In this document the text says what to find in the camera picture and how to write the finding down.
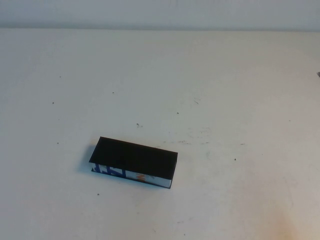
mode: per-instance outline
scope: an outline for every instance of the small box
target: small box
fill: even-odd
[[[92,171],[171,188],[178,153],[100,137],[90,158]]]

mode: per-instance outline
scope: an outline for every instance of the white table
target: white table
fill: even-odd
[[[318,240],[317,72],[320,33],[0,29],[1,239]],[[172,188],[91,172],[100,136]]]

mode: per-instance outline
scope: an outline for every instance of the white surface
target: white surface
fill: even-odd
[[[320,31],[319,0],[0,0],[0,27]]]
[[[1,239],[318,240],[319,43],[1,29]],[[100,136],[178,152],[171,189],[91,172]]]

